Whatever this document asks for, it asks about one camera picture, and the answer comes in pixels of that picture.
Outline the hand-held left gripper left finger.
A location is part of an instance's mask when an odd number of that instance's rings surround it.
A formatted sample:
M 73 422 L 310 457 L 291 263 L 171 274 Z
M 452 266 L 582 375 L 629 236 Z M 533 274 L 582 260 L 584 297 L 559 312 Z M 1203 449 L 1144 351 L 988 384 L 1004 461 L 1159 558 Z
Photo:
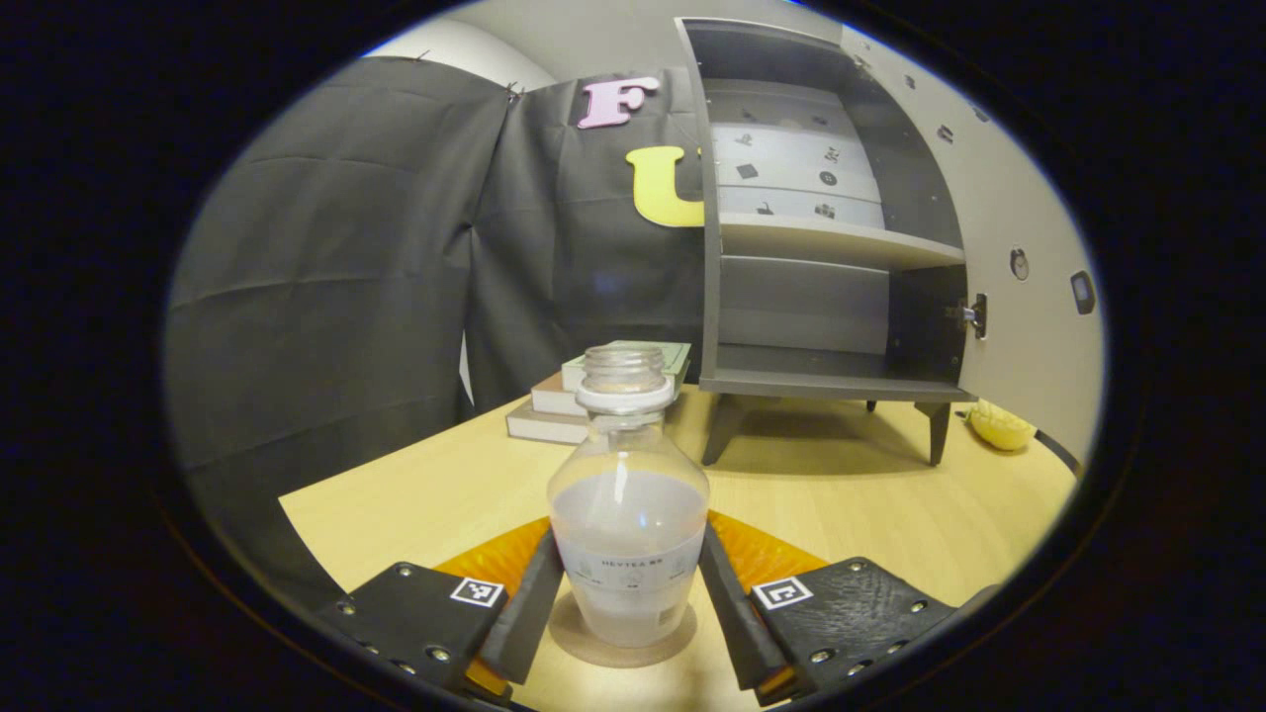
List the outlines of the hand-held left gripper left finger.
M 506 706 L 529 675 L 562 576 L 541 517 L 434 568 L 389 564 L 316 617 L 406 679 Z

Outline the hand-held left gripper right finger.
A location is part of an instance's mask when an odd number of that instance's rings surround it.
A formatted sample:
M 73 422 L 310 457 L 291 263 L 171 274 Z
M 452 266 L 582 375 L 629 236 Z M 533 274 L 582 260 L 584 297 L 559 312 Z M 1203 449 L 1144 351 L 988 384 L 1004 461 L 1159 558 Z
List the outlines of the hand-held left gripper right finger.
M 858 685 L 958 612 L 872 559 L 827 563 L 717 511 L 699 570 L 737 682 L 761 706 Z

